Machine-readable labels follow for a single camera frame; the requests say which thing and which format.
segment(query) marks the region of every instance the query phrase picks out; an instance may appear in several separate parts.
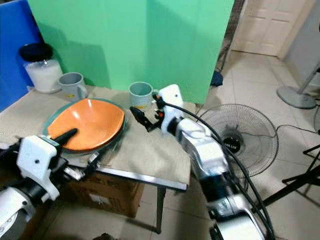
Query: beige tablecloth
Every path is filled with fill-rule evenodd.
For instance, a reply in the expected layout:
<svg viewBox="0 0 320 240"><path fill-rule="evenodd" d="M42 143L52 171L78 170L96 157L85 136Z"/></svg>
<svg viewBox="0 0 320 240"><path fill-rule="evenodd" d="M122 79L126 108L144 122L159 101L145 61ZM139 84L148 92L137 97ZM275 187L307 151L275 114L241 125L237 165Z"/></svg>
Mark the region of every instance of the beige tablecloth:
<svg viewBox="0 0 320 240"><path fill-rule="evenodd" d="M137 123L130 111L129 94L103 87L87 86L89 98L104 98L121 105L126 110L128 128L121 144L111 157L106 155L103 164L109 168L149 175L165 180L189 183L190 158L171 135L163 135L159 129L147 132ZM42 133L46 120L59 108L68 104L60 93L42 94L31 90L20 100L0 113L0 142L12 144L15 136L26 137ZM195 111L195 105L185 103L185 108ZM80 157L83 161L88 156Z"/></svg>

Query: orange bowl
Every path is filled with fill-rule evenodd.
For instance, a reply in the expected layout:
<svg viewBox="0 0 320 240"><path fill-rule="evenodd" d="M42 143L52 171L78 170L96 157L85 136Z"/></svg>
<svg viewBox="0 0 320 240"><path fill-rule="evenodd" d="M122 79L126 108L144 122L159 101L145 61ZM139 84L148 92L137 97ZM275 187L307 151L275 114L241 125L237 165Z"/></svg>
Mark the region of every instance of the orange bowl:
<svg viewBox="0 0 320 240"><path fill-rule="evenodd" d="M109 102L85 98L64 110L47 128L54 139L70 129L78 132L63 147L92 151L110 142L121 130L124 111Z"/></svg>

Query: black lid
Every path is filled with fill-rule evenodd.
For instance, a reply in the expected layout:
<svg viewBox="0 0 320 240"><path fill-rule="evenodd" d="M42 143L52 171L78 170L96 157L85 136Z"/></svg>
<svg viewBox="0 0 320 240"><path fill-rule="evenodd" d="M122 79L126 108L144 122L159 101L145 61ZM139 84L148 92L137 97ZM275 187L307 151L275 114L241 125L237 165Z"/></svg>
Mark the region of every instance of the black lid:
<svg viewBox="0 0 320 240"><path fill-rule="evenodd" d="M19 54L27 62L39 62L50 59L54 52L47 43L31 43L20 47Z"/></svg>

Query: green screen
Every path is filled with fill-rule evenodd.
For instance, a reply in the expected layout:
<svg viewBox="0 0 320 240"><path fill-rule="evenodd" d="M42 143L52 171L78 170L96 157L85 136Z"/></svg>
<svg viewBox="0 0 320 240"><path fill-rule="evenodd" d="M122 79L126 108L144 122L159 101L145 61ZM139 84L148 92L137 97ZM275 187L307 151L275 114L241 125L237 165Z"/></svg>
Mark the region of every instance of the green screen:
<svg viewBox="0 0 320 240"><path fill-rule="evenodd" d="M178 84L203 103L234 0L28 0L63 72L127 90Z"/></svg>

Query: white door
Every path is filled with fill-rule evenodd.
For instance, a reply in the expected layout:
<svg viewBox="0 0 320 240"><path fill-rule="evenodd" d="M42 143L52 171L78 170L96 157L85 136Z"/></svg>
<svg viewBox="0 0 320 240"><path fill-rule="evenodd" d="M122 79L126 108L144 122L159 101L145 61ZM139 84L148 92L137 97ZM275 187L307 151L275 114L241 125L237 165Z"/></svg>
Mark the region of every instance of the white door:
<svg viewBox="0 0 320 240"><path fill-rule="evenodd" d="M308 0L248 0L233 50L276 56Z"/></svg>

